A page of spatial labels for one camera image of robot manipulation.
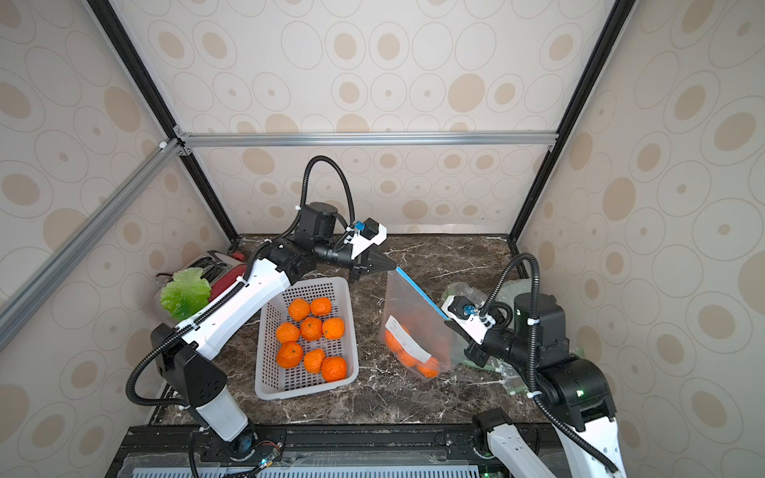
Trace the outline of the green zip-top bag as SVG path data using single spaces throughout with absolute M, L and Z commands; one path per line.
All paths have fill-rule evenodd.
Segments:
M 531 280 L 530 279 L 511 279 L 506 281 L 500 288 L 500 291 L 495 298 L 493 306 L 498 309 L 498 312 L 490 312 L 490 315 L 495 319 L 496 329 L 513 329 L 514 322 L 508 317 L 507 312 L 503 312 L 500 303 L 506 304 L 510 307 L 514 318 L 518 317 L 517 308 L 515 306 L 515 300 L 517 297 L 524 293 L 531 292 Z M 488 299 L 488 295 L 481 290 L 472 287 L 466 282 L 455 282 L 448 285 L 446 290 L 441 295 L 441 301 L 438 304 L 440 312 L 447 312 L 446 302 L 449 297 L 462 296 L 468 301 L 472 302 L 477 308 L 483 305 Z

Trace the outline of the orange taken out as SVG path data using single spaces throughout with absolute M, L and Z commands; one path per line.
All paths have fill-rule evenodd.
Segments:
M 300 326 L 300 332 L 301 337 L 307 341 L 307 342 L 314 342 L 320 340 L 323 336 L 322 332 L 322 326 L 323 321 L 314 318 L 314 317 L 308 317 L 304 321 L 301 322 Z
M 325 382 L 338 382 L 346 380 L 348 376 L 348 365 L 342 357 L 325 358 L 321 366 L 322 378 Z
M 303 358 L 303 366 L 309 374 L 320 374 L 326 354 L 322 349 L 308 352 Z
M 297 368 L 301 364 L 303 357 L 303 348 L 298 343 L 286 342 L 281 345 L 277 353 L 276 364 L 284 370 L 291 370 L 291 368 Z
M 329 298 L 321 297 L 310 303 L 311 315 L 317 318 L 330 316 L 333 304 Z
M 323 337 L 327 340 L 340 340 L 346 333 L 345 321 L 341 318 L 330 318 L 323 322 Z
M 288 307 L 290 318 L 301 323 L 311 315 L 311 306 L 304 299 L 295 299 Z

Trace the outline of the clear zip-top bag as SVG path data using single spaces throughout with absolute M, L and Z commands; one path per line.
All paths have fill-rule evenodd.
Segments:
M 465 340 L 422 288 L 400 268 L 388 271 L 379 342 L 419 380 L 429 382 L 464 361 Z

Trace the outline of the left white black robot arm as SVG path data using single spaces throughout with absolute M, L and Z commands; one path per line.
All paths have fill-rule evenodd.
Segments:
M 334 206 L 307 200 L 311 172 L 319 163 L 341 169 L 324 155 L 310 159 L 296 218 L 249 258 L 243 275 L 177 326 L 161 324 L 153 330 L 153 348 L 127 379 L 126 397 L 132 404 L 180 406 L 223 442 L 252 442 L 250 421 L 229 392 L 226 374 L 213 364 L 223 346 L 269 301 L 320 263 L 348 269 L 352 280 L 396 269 L 380 251 L 386 241 L 384 225 L 372 218 L 358 221 L 352 204 L 349 217 L 342 219 Z

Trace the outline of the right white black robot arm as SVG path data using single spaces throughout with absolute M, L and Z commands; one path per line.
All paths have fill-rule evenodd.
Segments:
M 498 295 L 509 273 L 528 264 L 531 285 L 513 305 Z M 476 366 L 495 358 L 521 376 L 526 396 L 555 428 L 574 477 L 623 477 L 617 408 L 601 369 L 569 350 L 566 314 L 542 293 L 540 265 L 530 253 L 511 259 L 481 305 L 464 296 L 447 299 L 446 324 L 467 344 L 464 354 Z

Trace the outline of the red dotted toaster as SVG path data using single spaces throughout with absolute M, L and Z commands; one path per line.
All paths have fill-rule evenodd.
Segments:
M 215 250 L 204 251 L 198 257 L 182 266 L 177 272 L 188 268 L 201 269 L 201 278 L 206 279 L 211 288 L 210 296 L 207 299 L 208 302 L 211 302 L 217 296 L 222 294 L 219 291 L 220 288 L 216 289 L 215 286 L 220 279 L 235 269 L 240 273 L 246 270 L 246 262 L 239 259 L 244 259 L 244 256 L 238 252 L 234 253 L 232 257 Z M 161 272 L 155 275 L 155 284 L 159 286 L 155 296 L 153 296 L 155 300 L 159 301 L 161 298 L 161 290 L 165 288 L 166 284 L 173 282 L 173 274 L 175 273 Z

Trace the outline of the white perforated plastic basket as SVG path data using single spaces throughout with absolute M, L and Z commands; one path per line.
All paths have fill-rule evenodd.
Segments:
M 286 400 L 348 386 L 359 373 L 348 282 L 305 280 L 272 299 L 260 314 L 255 392 Z

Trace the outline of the green plastic leaf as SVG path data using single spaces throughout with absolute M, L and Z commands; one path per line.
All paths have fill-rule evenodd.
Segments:
M 208 280 L 203 278 L 203 269 L 191 267 L 173 274 L 173 280 L 161 289 L 159 302 L 173 320 L 180 322 L 204 309 L 211 291 Z

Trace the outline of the horizontal aluminium rail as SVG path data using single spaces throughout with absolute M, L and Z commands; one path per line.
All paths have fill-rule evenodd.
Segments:
M 186 133 L 188 147 L 446 147 L 447 145 L 544 145 L 555 131 L 384 131 L 383 133 Z

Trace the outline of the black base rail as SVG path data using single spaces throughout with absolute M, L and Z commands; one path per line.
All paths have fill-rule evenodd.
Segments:
M 549 423 L 501 410 L 457 424 L 265 425 L 241 462 L 195 426 L 127 432 L 110 477 L 607 477 Z

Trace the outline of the diagonal aluminium rail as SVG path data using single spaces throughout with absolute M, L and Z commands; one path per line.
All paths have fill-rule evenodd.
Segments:
M 87 218 L 63 246 L 1 310 L 1 346 L 6 348 L 30 319 L 125 214 L 169 161 L 179 156 L 178 139 L 167 139 Z

